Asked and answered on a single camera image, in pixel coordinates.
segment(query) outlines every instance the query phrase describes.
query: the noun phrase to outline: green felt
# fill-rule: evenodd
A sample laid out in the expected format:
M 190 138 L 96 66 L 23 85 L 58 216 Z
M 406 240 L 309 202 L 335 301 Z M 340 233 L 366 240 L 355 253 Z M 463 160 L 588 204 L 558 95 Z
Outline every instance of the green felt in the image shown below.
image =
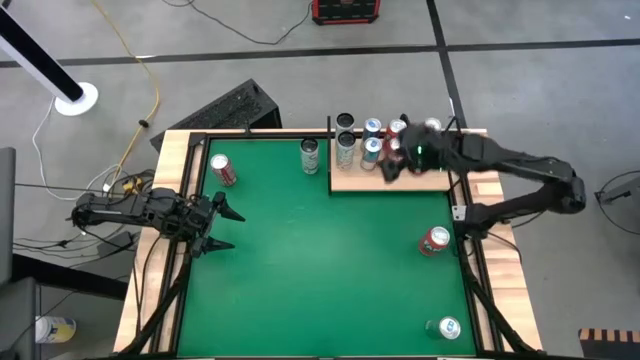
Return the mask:
M 214 140 L 238 175 L 224 188 L 246 223 L 218 217 L 212 235 L 236 245 L 193 263 L 180 356 L 471 355 L 469 314 L 452 249 L 425 257 L 427 229 L 452 231 L 444 193 L 327 191 L 302 171 L 299 141 Z M 427 320 L 462 333 L 434 340 Z

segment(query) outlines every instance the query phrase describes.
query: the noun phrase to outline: concrete floor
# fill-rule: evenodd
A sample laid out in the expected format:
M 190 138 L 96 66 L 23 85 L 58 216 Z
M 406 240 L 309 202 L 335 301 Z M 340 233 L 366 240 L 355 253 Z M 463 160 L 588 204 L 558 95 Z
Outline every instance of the concrete floor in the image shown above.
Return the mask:
M 306 0 L 198 1 L 200 8 L 241 31 L 271 41 L 304 16 L 307 4 Z M 436 5 L 448 44 L 609 40 L 640 33 L 640 3 L 632 0 L 436 0 Z M 274 48 L 249 43 L 189 8 L 171 8 L 159 0 L 110 0 L 104 7 L 139 55 Z M 126 55 L 88 1 L 14 0 L 9 11 L 56 58 Z M 275 48 L 435 44 L 424 0 L 383 0 L 380 13 L 372 25 L 318 27 L 307 20 Z M 488 128 L 505 147 L 568 160 L 585 180 L 588 193 L 618 173 L 640 168 L 634 152 L 640 47 L 460 52 L 450 57 L 469 127 Z M 0 61 L 7 59 L 0 53 Z M 147 142 L 150 137 L 248 78 L 279 104 L 285 127 L 324 126 L 326 115 L 345 111 L 360 119 L 391 119 L 403 112 L 415 118 L 450 114 L 437 53 L 149 67 L 160 81 L 162 105 L 126 163 L 130 171 L 155 168 L 157 154 Z M 77 118 L 54 111 L 41 130 L 39 144 L 49 184 L 82 187 L 119 160 L 154 95 L 139 65 L 66 70 L 78 81 L 95 84 L 100 101 Z M 40 183 L 31 136 L 50 94 L 20 68 L 0 69 L 0 84 L 0 145 L 18 150 L 17 181 Z M 509 197 L 537 186 L 511 177 L 505 177 L 503 185 Z M 640 324 L 636 276 L 640 239 L 607 223 L 593 198 L 589 200 L 577 216 L 545 214 L 516 231 L 543 346 L 553 354 L 581 355 L 578 328 L 637 330 Z M 38 189 L 17 188 L 16 237 L 59 240 L 75 235 L 77 229 L 64 220 L 72 206 Z M 608 210 L 626 226 L 637 221 L 627 201 Z M 107 234 L 111 229 L 104 225 L 97 231 Z M 90 247 L 56 254 L 95 253 Z M 65 266 L 85 260 L 28 255 Z M 128 273 L 131 265 L 131 255 L 122 254 L 85 268 L 116 277 Z M 43 309 L 63 294 L 44 290 Z M 117 301 L 70 297 L 54 314 L 76 318 L 79 334 L 68 344 L 43 347 L 43 358 L 106 355 L 121 307 Z

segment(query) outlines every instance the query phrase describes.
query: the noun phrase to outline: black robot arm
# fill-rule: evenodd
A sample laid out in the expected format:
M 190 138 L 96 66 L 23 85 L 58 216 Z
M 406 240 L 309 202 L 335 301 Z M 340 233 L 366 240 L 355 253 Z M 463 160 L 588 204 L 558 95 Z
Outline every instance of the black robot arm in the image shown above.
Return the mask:
M 71 220 L 81 229 L 104 222 L 152 227 L 164 237 L 187 242 L 191 256 L 197 258 L 209 251 L 234 247 L 208 236 L 217 214 L 231 220 L 245 220 L 229 207 L 223 192 L 217 192 L 212 200 L 206 196 L 185 199 L 166 188 L 116 200 L 84 194 L 76 202 Z
M 407 168 L 416 174 L 446 169 L 460 175 L 496 170 L 544 183 L 534 193 L 498 204 L 454 207 L 454 225 L 459 234 L 484 238 L 498 222 L 547 210 L 575 214 L 586 205 L 582 179 L 576 176 L 571 165 L 554 157 L 508 150 L 479 134 L 439 132 L 423 124 L 408 126 L 399 134 L 399 139 L 397 156 L 387 157 L 380 163 L 387 182 L 397 179 Z

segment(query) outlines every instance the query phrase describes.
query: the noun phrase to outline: white cable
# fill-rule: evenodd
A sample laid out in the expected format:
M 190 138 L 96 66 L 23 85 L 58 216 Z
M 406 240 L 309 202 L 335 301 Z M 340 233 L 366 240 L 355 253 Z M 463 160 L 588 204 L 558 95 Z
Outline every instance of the white cable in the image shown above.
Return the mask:
M 42 125 L 44 125 L 45 121 L 47 121 L 47 119 L 49 118 L 49 115 L 51 115 L 51 109 L 53 109 L 53 103 L 55 102 L 55 100 L 56 100 L 56 97 L 54 96 L 51 99 L 51 104 L 49 104 L 49 109 L 47 110 L 47 113 L 44 115 L 44 118 L 40 122 L 40 125 L 38 125 L 38 128 L 33 133 L 33 137 L 31 138 L 31 142 L 33 143 L 33 147 L 38 152 L 38 159 L 40 160 L 40 177 L 42 178 L 42 183 L 44 184 L 44 186 L 49 186 L 49 185 L 47 185 L 47 178 L 44 176 L 44 164 L 42 162 L 42 153 L 40 152 L 40 148 L 38 147 L 38 144 L 36 143 L 36 137 L 38 136 L 38 132 L 40 132 L 40 128 L 42 127 Z M 47 190 L 49 195 L 55 197 L 58 200 L 76 201 L 76 200 L 78 200 L 80 198 L 80 196 L 82 196 L 84 193 L 86 193 L 87 190 L 89 190 L 89 188 L 91 188 L 91 185 L 93 185 L 94 182 L 96 182 L 98 179 L 100 179 L 106 173 L 111 171 L 113 168 L 117 168 L 117 167 L 118 167 L 118 164 L 113 164 L 113 165 L 109 166 L 107 169 L 105 169 L 103 172 L 98 174 L 98 176 L 94 177 L 91 180 L 91 182 L 89 182 L 89 184 L 85 188 L 86 190 L 83 191 L 82 193 L 80 193 L 80 195 L 78 195 L 76 197 L 61 197 L 61 196 L 58 196 L 58 195 L 54 194 L 51 190 L 49 190 L 49 188 L 45 188 L 45 189 Z

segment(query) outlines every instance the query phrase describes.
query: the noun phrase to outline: silver soda can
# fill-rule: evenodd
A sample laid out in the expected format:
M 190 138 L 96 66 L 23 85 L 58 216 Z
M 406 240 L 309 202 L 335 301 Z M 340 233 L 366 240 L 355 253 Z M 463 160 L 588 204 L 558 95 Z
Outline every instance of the silver soda can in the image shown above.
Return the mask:
M 367 171 L 375 169 L 381 151 L 382 140 L 375 137 L 367 139 L 364 144 L 364 152 L 362 153 L 360 167 Z
M 364 144 L 368 138 L 378 138 L 382 130 L 382 123 L 378 119 L 371 118 L 364 122 L 364 130 L 362 131 L 362 144 L 360 148 L 364 150 Z
M 434 339 L 455 340 L 460 336 L 460 323 L 451 316 L 440 320 L 429 320 L 425 324 L 427 334 Z
M 336 161 L 340 170 L 349 170 L 353 165 L 353 153 L 356 150 L 356 136 L 344 131 L 336 141 Z
M 336 119 L 336 139 L 345 131 L 353 132 L 355 124 L 356 121 L 353 119 L 351 114 L 342 113 L 338 115 L 338 118 Z
M 442 130 L 442 123 L 440 122 L 440 120 L 436 118 L 428 118 L 427 120 L 424 121 L 424 125 L 426 127 L 432 128 L 435 131 Z
M 300 157 L 302 158 L 302 171 L 309 175 L 318 172 L 318 141 L 312 138 L 302 139 Z

